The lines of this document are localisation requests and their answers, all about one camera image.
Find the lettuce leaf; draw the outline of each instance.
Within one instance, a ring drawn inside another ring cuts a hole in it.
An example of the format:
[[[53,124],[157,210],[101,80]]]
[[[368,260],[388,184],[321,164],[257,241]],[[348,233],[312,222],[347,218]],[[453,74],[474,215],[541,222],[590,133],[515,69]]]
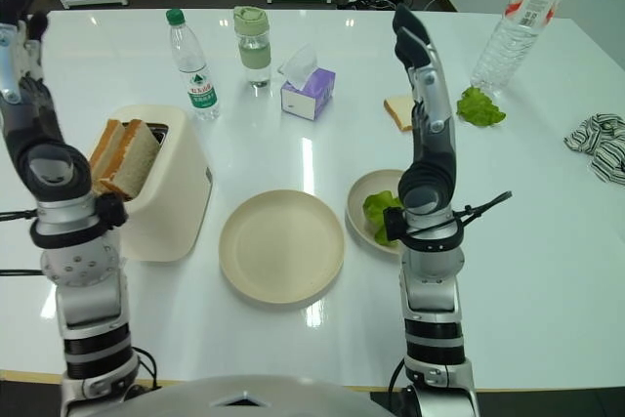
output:
[[[374,239],[383,246],[395,246],[396,241],[387,239],[387,230],[384,227],[384,210],[388,207],[403,207],[398,197],[393,197],[389,190],[383,190],[377,194],[371,194],[362,204],[364,216],[376,229]]]
[[[465,121],[480,127],[497,124],[506,118],[506,113],[501,112],[499,107],[476,87],[469,87],[462,93],[457,113]]]

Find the bread slice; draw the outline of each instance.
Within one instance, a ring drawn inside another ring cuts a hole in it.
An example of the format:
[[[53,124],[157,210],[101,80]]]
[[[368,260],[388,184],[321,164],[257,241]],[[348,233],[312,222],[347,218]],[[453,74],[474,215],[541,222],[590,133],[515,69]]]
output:
[[[99,182],[127,199],[137,197],[146,182],[158,149],[158,140],[144,121],[133,119],[126,126],[117,151]]]
[[[410,95],[391,97],[384,100],[384,108],[395,120],[401,132],[412,130],[412,108],[414,101]]]
[[[124,135],[125,129],[117,119],[108,119],[104,132],[100,137],[100,141],[96,149],[89,158],[89,166],[91,167],[91,181],[93,189],[97,194],[106,192],[106,188],[98,180],[102,176],[104,170],[108,168],[111,158],[119,147],[119,143]]]

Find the empty plate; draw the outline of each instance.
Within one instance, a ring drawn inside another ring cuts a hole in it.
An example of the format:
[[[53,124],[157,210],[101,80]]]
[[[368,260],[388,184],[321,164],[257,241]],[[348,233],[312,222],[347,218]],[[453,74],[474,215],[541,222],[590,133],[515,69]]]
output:
[[[393,197],[397,196],[397,185],[403,171],[400,170],[379,170],[364,175],[354,183],[348,195],[348,220],[355,232],[367,243],[375,248],[390,254],[401,254],[401,247],[396,241],[395,246],[382,246],[373,237],[376,229],[371,226],[364,216],[362,204],[371,194],[377,194],[383,190],[389,190]]]
[[[219,258],[226,278],[244,295],[289,304],[329,285],[344,249],[343,228],[327,205],[305,192],[272,190],[230,215]]]

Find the striped cloth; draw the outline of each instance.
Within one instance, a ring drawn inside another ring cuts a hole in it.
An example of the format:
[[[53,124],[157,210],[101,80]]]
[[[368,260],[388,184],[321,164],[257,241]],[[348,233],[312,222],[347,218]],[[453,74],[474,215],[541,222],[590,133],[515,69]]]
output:
[[[625,120],[616,114],[595,114],[564,138],[571,150],[593,155],[590,163],[602,181],[625,185]]]

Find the green bottle cap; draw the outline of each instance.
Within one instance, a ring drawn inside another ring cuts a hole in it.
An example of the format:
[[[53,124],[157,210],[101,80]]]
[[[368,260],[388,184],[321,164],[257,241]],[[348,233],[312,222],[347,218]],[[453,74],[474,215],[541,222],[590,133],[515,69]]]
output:
[[[180,9],[168,10],[165,16],[167,17],[169,24],[172,26],[183,24],[185,22],[185,14],[183,14],[183,11]]]
[[[258,7],[234,7],[234,31],[243,36],[257,36],[270,29],[267,13]]]

